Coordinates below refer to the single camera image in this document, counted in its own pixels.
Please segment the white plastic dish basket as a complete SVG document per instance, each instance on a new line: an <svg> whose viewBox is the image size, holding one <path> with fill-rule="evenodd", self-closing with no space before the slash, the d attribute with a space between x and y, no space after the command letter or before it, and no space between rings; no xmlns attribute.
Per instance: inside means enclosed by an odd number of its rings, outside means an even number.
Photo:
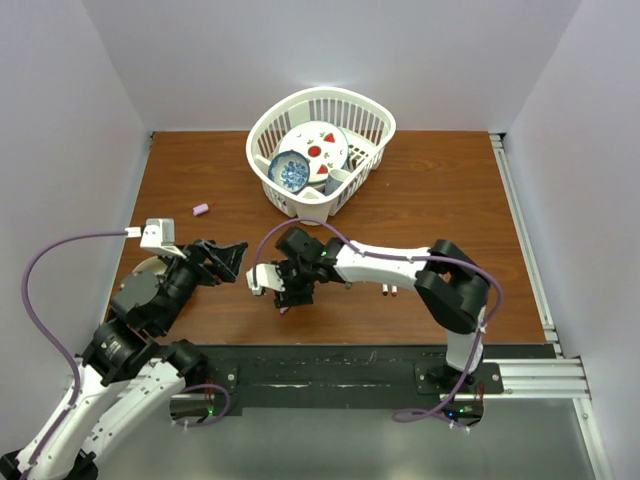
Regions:
<svg viewBox="0 0 640 480"><path fill-rule="evenodd" d="M279 211L325 221L379 167L395 132L394 116L376 101L343 88L313 87L267 110L250 130L245 153ZM276 157L289 151L309 165L299 187L278 184Z"/></svg>

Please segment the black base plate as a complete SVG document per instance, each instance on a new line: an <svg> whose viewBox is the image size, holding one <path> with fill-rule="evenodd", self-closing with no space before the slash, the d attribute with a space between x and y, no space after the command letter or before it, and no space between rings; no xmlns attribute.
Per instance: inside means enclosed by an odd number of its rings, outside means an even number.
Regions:
<svg viewBox="0 0 640 480"><path fill-rule="evenodd" d="M201 345L214 402L249 408L430 409L455 382L438 345Z"/></svg>

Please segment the white plate red decorations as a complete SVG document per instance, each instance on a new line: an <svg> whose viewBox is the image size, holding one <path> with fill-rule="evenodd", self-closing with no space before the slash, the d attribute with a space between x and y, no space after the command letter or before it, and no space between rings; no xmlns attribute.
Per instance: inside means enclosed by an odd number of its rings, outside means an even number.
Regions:
<svg viewBox="0 0 640 480"><path fill-rule="evenodd" d="M307 121L294 126L279 143L277 153L295 151L310 165L310 184L325 182L332 169L341 169L349 157L345 132L326 121Z"/></svg>

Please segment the purple highlighter cap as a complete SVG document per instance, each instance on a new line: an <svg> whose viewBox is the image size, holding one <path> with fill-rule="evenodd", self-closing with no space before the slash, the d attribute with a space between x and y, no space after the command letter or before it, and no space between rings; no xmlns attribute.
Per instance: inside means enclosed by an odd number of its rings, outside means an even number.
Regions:
<svg viewBox="0 0 640 480"><path fill-rule="evenodd" d="M209 211L209 205L207 203L202 203L192 208L192 214L194 216L200 216Z"/></svg>

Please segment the beige ceramic bowl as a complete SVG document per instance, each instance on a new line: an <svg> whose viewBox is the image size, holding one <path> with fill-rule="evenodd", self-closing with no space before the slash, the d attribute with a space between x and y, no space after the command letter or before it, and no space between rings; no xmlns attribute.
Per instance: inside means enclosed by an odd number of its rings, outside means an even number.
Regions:
<svg viewBox="0 0 640 480"><path fill-rule="evenodd" d="M162 276L167 270L163 258L158 256L149 257L140 262L133 270L133 273L149 272L155 276Z"/></svg>

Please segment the white mug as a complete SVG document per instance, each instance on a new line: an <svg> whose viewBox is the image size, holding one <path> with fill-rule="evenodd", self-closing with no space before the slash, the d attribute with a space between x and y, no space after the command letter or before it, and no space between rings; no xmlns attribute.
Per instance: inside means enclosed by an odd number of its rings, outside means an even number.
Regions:
<svg viewBox="0 0 640 480"><path fill-rule="evenodd" d="M326 196L332 195L349 179L349 176L350 172L344 169L330 170L325 182L323 193Z"/></svg>

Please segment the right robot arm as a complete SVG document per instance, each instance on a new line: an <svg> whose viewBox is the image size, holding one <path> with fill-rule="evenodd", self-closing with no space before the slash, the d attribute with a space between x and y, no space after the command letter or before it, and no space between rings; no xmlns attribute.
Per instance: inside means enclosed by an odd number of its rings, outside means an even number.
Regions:
<svg viewBox="0 0 640 480"><path fill-rule="evenodd" d="M247 277L258 290L275 292L277 307L313 302L317 283L377 283L416 293L447 335L444 367L448 386L469 392L481 380L481 340L491 286L482 271L454 243L394 249L336 235L323 243L298 227L276 242L280 261L260 264Z"/></svg>

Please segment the blue white patterned bowl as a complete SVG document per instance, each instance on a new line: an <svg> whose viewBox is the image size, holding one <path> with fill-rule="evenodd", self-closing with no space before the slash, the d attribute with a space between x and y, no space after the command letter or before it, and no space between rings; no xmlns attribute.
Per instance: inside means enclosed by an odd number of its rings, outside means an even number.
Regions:
<svg viewBox="0 0 640 480"><path fill-rule="evenodd" d="M272 159L267 177L286 192L298 194L309 183L310 165L302 154L285 151Z"/></svg>

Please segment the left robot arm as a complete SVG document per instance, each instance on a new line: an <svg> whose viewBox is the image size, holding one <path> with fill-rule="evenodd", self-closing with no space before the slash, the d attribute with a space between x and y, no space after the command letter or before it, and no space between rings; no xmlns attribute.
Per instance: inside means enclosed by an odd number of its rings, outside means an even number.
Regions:
<svg viewBox="0 0 640 480"><path fill-rule="evenodd" d="M196 412L196 426L220 421L231 394L213 381L207 357L187 340L162 348L199 286L236 281L248 245L212 241L159 248L163 273L135 271L110 302L107 321L70 360L73 381L36 437L1 458L4 479L95 479L115 449L158 407L182 392L201 390L224 405Z"/></svg>

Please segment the aluminium frame rail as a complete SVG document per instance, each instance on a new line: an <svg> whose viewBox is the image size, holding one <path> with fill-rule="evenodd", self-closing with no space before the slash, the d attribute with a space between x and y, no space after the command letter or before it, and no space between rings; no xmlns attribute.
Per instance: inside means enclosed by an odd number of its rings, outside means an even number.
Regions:
<svg viewBox="0 0 640 480"><path fill-rule="evenodd" d="M545 344L553 348L555 356L540 360L502 360L500 365L505 368L506 387L502 397L571 401L579 436L586 448L594 476L597 479L612 479L614 474L593 410L591 389L584 364L579 357L564 356L512 180L504 137L504 134L499 133L489 135L538 309Z"/></svg>

